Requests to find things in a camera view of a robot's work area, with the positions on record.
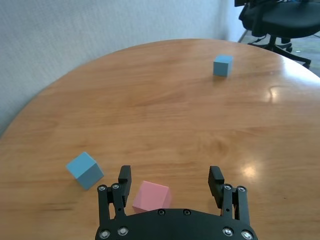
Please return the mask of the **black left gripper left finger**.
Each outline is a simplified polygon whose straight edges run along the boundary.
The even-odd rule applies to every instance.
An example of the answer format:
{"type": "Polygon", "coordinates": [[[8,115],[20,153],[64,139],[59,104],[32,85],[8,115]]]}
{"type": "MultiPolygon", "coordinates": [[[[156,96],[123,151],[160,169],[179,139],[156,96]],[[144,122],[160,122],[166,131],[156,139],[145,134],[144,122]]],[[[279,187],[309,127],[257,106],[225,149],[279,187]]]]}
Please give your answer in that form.
{"type": "Polygon", "coordinates": [[[113,220],[122,220],[126,217],[125,207],[130,194],[131,183],[131,166],[123,165],[119,172],[118,182],[113,183],[109,187],[105,184],[97,187],[100,227],[107,227],[109,221],[111,221],[109,210],[110,204],[113,204],[115,210],[115,217],[113,220]]]}

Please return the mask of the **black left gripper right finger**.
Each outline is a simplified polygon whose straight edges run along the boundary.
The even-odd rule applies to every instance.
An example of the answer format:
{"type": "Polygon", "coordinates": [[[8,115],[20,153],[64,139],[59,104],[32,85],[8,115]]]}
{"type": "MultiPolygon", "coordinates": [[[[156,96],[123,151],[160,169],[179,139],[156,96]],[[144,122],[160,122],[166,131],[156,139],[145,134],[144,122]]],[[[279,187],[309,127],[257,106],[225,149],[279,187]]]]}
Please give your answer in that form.
{"type": "Polygon", "coordinates": [[[220,216],[227,219],[234,218],[250,225],[248,191],[244,186],[233,187],[225,183],[224,176],[218,166],[209,167],[208,185],[216,205],[220,209],[220,216]]]}

